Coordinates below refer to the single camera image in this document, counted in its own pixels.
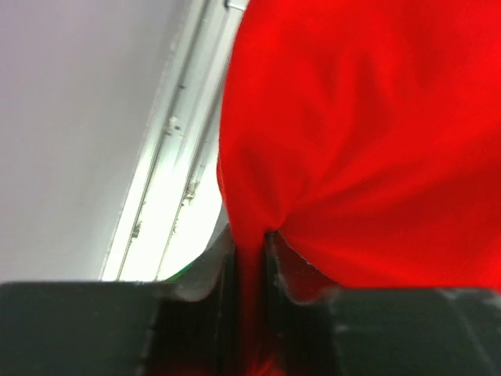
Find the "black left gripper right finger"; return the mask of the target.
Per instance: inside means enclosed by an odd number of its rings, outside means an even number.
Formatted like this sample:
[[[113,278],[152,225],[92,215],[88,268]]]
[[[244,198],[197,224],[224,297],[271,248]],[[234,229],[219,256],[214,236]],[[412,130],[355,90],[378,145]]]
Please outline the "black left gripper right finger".
[[[286,375],[497,375],[500,296],[347,288],[278,234],[265,241],[269,323]]]

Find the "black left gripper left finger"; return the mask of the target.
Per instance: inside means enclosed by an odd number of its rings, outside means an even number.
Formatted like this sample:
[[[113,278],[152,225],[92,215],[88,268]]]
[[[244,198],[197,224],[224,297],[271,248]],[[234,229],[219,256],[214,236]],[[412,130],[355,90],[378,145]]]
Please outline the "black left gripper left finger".
[[[1,286],[4,375],[230,375],[234,243],[228,230],[160,282]]]

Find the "red t shirt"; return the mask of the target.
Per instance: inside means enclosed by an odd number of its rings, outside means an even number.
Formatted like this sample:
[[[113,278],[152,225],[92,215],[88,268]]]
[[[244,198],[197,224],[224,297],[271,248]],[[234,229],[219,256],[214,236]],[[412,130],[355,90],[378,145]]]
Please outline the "red t shirt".
[[[500,287],[500,4],[251,1],[218,183],[240,257],[242,375],[267,232],[346,287]]]

